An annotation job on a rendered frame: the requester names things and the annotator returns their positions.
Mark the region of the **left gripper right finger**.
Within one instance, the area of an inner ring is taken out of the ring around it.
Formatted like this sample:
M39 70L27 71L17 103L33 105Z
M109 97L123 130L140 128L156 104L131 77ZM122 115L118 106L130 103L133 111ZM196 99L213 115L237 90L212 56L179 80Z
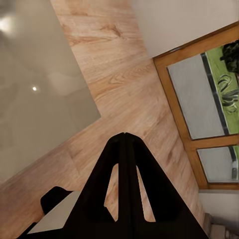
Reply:
M133 239L209 239L144 141L125 133ZM144 219L138 166L156 222Z

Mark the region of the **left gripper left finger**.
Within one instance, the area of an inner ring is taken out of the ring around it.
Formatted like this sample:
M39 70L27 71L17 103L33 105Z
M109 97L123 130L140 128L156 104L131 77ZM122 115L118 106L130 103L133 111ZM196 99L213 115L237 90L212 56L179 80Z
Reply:
M117 163L118 220L100 222L112 169ZM133 239L125 133L107 142L58 239Z

